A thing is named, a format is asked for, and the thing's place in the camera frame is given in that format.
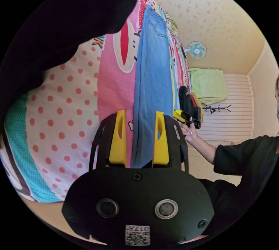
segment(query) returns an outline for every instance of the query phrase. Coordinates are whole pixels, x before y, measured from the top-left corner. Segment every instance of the wallpaper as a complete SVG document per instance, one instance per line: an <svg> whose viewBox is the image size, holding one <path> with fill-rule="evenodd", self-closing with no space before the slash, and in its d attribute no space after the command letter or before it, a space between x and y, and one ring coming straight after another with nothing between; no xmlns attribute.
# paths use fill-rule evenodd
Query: wallpaper
<svg viewBox="0 0 279 250"><path fill-rule="evenodd" d="M233 0L157 0L178 26L184 48L201 41L203 59L187 56L189 68L220 68L248 74L260 56L265 38L249 15Z"/></svg>

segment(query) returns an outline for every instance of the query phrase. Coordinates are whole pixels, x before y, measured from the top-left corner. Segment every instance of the wall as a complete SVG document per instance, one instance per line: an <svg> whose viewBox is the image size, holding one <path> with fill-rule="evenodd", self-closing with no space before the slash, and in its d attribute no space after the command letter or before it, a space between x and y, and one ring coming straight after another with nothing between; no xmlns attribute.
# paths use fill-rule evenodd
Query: wall
<svg viewBox="0 0 279 250"><path fill-rule="evenodd" d="M251 138L253 125L252 94L247 75L224 74L228 98L211 104L211 107L227 107L210 113L203 110L202 126L198 135L214 145L211 141L244 141Z"/></svg>
<svg viewBox="0 0 279 250"><path fill-rule="evenodd" d="M254 66L264 37L247 13L233 0L157 0L178 25L187 48L191 41L207 47L203 59L187 58L188 66L220 68L225 73L247 74Z"/></svg>
<svg viewBox="0 0 279 250"><path fill-rule="evenodd" d="M265 134L276 136L279 132L276 117L277 101L274 97L275 80L278 74L278 64L269 44L265 41L258 61L248 73L254 100L253 138Z"/></svg>

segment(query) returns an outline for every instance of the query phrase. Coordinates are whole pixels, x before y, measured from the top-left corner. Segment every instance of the black shirt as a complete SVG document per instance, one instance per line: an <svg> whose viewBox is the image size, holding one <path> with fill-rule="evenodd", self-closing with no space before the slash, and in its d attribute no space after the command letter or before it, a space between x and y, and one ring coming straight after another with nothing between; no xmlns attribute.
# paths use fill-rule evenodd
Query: black shirt
<svg viewBox="0 0 279 250"><path fill-rule="evenodd" d="M236 222L256 201L275 165L279 137L261 136L239 145L217 147L214 172L240 175L235 186L224 180L200 179L211 198L215 215L203 235L216 235Z"/></svg>

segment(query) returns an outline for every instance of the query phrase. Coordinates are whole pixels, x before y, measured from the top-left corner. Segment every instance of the hand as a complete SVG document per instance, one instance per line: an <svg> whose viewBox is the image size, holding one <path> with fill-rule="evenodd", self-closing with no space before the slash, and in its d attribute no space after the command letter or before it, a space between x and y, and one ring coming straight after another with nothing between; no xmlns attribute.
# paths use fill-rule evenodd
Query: hand
<svg viewBox="0 0 279 250"><path fill-rule="evenodd" d="M186 124L182 124L181 130L182 133L186 136L185 140L187 142L194 140L198 136L194 123L191 123L190 127L188 127Z"/></svg>

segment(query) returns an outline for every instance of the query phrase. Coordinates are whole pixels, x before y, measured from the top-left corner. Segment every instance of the bed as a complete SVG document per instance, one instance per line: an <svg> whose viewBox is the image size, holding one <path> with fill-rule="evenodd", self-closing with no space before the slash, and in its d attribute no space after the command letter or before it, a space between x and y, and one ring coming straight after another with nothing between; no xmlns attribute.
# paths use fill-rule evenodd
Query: bed
<svg viewBox="0 0 279 250"><path fill-rule="evenodd" d="M9 110L1 137L1 161L19 195L44 203L63 201L71 184L88 171L96 130L104 118L126 110L127 164L132 154L137 49L143 13L155 0L138 0L122 30L79 45L71 60L45 73L43 84ZM173 108L189 86L182 46L167 29Z"/></svg>

